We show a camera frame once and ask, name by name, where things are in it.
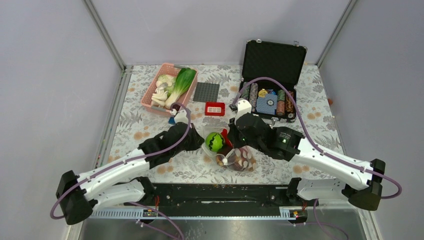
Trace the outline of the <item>clear zip top bag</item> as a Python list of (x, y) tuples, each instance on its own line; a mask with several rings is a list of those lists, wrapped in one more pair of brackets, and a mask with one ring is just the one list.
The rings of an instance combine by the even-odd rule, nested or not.
[[(201, 131), (201, 133), (200, 133), (200, 135), (201, 135), (201, 137), (202, 138), (204, 138), (204, 143), (201, 145), (201, 148), (202, 148), (202, 150), (205, 152), (205, 154), (208, 156), (208, 157), (210, 157), (211, 159), (213, 159), (213, 160), (215, 160), (215, 162), (220, 166), (220, 167), (223, 167), (223, 168), (229, 168), (230, 169), (230, 167), (229, 167), (229, 163), (228, 163), (228, 160), (227, 160), (227, 157), (228, 157), (228, 155), (229, 155), (229, 153), (232, 151), (232, 150), (234, 150), (234, 149), (236, 149), (236, 148), (233, 148), (233, 145), (232, 145), (232, 143), (230, 142), (230, 140), (228, 139), (228, 133), (229, 133), (229, 127), (205, 127), (202, 131)], [(208, 148), (207, 148), (207, 146), (206, 146), (206, 144), (205, 144), (205, 140), (206, 140), (206, 137), (210, 134), (210, 133), (213, 133), (213, 132), (217, 132), (217, 133), (220, 133), (223, 137), (224, 137), (224, 140), (225, 140), (225, 145), (224, 145), (224, 147), (221, 149), (221, 150), (219, 150), (218, 152), (212, 152), (212, 151), (210, 151)]]

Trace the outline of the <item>green watermelon toy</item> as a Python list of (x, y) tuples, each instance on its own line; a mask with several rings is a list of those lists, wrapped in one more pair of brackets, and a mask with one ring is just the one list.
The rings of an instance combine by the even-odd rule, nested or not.
[(206, 147), (214, 153), (217, 153), (225, 145), (225, 139), (219, 132), (211, 132), (205, 139)]

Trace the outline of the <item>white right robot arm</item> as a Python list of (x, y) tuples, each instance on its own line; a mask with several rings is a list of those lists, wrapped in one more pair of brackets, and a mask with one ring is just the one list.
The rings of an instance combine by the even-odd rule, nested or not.
[(304, 164), (332, 176), (319, 180), (293, 178), (286, 192), (291, 205), (338, 199), (363, 210), (378, 209), (383, 191), (382, 175), (386, 170), (383, 160), (363, 161), (337, 153), (289, 127), (271, 127), (251, 113), (231, 118), (228, 126), (228, 138), (234, 148), (249, 146), (274, 160)]

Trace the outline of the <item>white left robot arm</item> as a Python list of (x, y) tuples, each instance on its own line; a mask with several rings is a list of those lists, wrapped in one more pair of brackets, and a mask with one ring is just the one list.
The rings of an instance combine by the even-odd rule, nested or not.
[(198, 150), (203, 143), (193, 124), (176, 123), (118, 160), (80, 174), (65, 172), (53, 206), (60, 207), (68, 225), (84, 221), (96, 210), (121, 203), (139, 201), (148, 206), (155, 200), (153, 185), (138, 176), (168, 163), (182, 151)]

